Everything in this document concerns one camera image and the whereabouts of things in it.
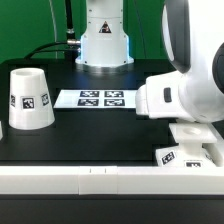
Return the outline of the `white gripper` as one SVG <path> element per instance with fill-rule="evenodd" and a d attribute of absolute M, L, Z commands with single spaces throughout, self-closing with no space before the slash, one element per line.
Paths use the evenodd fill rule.
<path fill-rule="evenodd" d="M 162 74 L 150 76 L 146 83 L 136 92 L 135 104 L 138 115 L 157 118 L 187 118 L 187 112 L 182 107 L 178 84 L 180 74 Z"/>

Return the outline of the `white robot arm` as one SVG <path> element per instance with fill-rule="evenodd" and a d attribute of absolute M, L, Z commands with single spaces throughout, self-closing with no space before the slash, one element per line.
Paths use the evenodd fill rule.
<path fill-rule="evenodd" d="M 94 69 L 130 65 L 123 0 L 86 0 L 87 28 L 76 63 Z M 135 98 L 152 119 L 224 120 L 224 0 L 165 0 L 162 40 L 173 72 L 150 76 Z"/>

